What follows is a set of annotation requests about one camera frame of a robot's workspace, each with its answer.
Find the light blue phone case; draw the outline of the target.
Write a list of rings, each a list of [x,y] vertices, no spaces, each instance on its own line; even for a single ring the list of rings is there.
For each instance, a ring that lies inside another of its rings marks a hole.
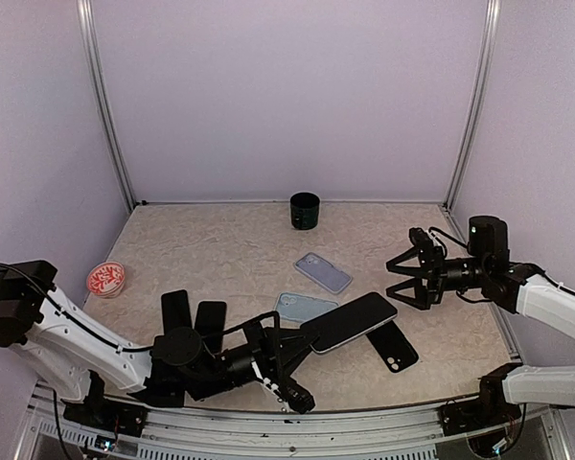
[[[338,307],[339,304],[335,301],[292,292],[282,292],[275,304],[275,310],[283,320],[298,324],[306,323]]]

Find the black phone white back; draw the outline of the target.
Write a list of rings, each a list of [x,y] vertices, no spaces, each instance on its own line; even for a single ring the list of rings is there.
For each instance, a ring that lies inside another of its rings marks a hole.
[[[372,291],[303,323],[300,330],[314,336],[313,351],[324,355],[391,322],[397,315],[396,307]]]

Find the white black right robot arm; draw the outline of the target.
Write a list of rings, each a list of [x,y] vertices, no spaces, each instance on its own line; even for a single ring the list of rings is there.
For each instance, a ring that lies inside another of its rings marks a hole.
[[[434,228],[410,228],[410,248],[386,264],[388,272],[405,278],[387,289],[387,297],[427,311],[447,291],[463,298],[477,289],[482,302],[539,321],[575,340],[575,290],[553,280],[536,264],[511,261],[504,220],[470,218],[465,258],[448,258],[435,232]],[[575,366],[507,365],[481,379],[479,396],[471,404],[471,417],[483,426],[493,424],[509,404],[575,407]]]

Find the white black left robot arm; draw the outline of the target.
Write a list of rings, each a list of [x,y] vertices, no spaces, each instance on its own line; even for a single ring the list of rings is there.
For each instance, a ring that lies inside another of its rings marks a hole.
[[[182,407],[257,382],[296,413],[314,408],[291,374],[317,336],[282,328],[278,312],[227,328],[225,303],[201,301],[191,312],[187,291],[172,291],[161,297],[161,334],[140,346],[71,302],[56,274],[42,260],[0,263],[0,348],[18,353],[94,426],[115,416],[106,383],[152,407]]]

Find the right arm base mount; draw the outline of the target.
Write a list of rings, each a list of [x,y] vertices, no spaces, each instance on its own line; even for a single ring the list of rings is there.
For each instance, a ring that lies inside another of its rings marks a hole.
[[[479,399],[444,404],[438,412],[446,437],[506,424],[522,415],[518,405],[489,405]]]

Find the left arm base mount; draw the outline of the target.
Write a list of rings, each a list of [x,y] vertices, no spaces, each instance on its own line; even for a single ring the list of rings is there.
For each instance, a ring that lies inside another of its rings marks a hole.
[[[63,417],[117,435],[140,437],[149,411],[142,405],[117,402],[105,397],[86,398],[83,402],[66,402]]]

